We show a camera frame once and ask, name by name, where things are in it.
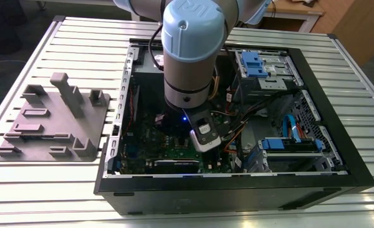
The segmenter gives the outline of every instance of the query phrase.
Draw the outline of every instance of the black cable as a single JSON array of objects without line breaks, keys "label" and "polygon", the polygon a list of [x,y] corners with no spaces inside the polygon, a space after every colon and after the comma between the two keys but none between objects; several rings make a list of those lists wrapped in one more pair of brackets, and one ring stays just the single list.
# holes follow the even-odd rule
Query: black cable
[{"label": "black cable", "polygon": [[232,126],[233,126],[232,128],[233,129],[240,128],[240,125],[242,124],[242,122],[246,122],[249,117],[268,106],[268,103],[273,102],[276,99],[281,98],[285,95],[296,94],[298,91],[300,91],[300,89],[292,89],[292,90],[288,90],[288,91],[284,91],[284,92],[277,92],[269,98],[266,98],[265,100],[260,101],[257,104],[254,104],[248,109],[248,111],[242,114],[242,116],[238,117],[238,119],[232,124]]},{"label": "black cable", "polygon": [[234,71],[236,71],[236,77],[238,78],[238,84],[240,84],[240,93],[241,93],[241,110],[244,110],[244,92],[242,92],[242,76],[240,74],[240,71],[238,71],[238,67],[237,67],[237,62],[236,62],[236,58],[232,56],[232,53],[230,53],[230,50],[227,48],[227,46],[225,45],[225,51],[226,51],[226,54],[229,55],[230,59],[232,59],[232,62],[233,62],[233,68],[234,68]]},{"label": "black cable", "polygon": [[273,5],[274,5],[274,11],[273,11],[273,13],[272,13],[272,17],[276,18],[276,11],[277,11],[277,8],[276,8],[274,0],[272,0],[272,3],[273,3]]},{"label": "black cable", "polygon": [[155,64],[157,68],[158,68],[161,71],[165,70],[165,67],[159,65],[159,63],[158,63],[158,61],[157,61],[157,59],[155,59],[154,52],[153,52],[153,50],[151,50],[151,45],[153,45],[154,39],[157,38],[157,36],[158,36],[158,34],[159,34],[162,28],[163,28],[163,24],[161,24],[158,30],[155,31],[154,35],[151,36],[151,38],[150,38],[150,44],[149,44],[151,60],[153,60],[153,62],[154,62],[154,64]]},{"label": "black cable", "polygon": [[161,22],[163,23],[163,14],[166,9],[166,0],[161,1]]}]

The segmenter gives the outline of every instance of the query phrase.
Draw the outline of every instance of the blue drive bracket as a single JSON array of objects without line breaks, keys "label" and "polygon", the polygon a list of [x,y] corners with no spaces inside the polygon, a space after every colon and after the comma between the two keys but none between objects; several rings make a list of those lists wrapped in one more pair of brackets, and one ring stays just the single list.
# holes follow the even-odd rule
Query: blue drive bracket
[{"label": "blue drive bracket", "polygon": [[269,73],[264,69],[264,60],[257,52],[242,52],[242,64],[248,77],[266,78]]},{"label": "blue drive bracket", "polygon": [[265,150],[284,150],[285,149],[285,144],[282,139],[264,139],[262,140],[262,145]]}]

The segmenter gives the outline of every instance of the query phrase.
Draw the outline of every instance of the aluminum profile table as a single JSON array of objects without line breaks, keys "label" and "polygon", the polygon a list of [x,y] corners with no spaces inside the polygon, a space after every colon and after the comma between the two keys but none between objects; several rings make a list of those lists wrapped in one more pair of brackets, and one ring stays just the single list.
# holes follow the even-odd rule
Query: aluminum profile table
[{"label": "aluminum profile table", "polygon": [[[150,38],[158,24],[65,18],[53,22],[0,105],[2,134],[23,106],[27,84],[47,91],[54,72],[66,72],[82,92],[111,95],[106,121],[114,118],[130,38]],[[374,86],[341,43],[324,34],[238,28],[227,43],[301,48],[354,144],[374,175]],[[107,124],[102,144],[110,134]],[[306,210],[121,216],[95,196],[101,159],[94,162],[0,162],[0,225],[37,227],[374,227],[374,188]]]}]

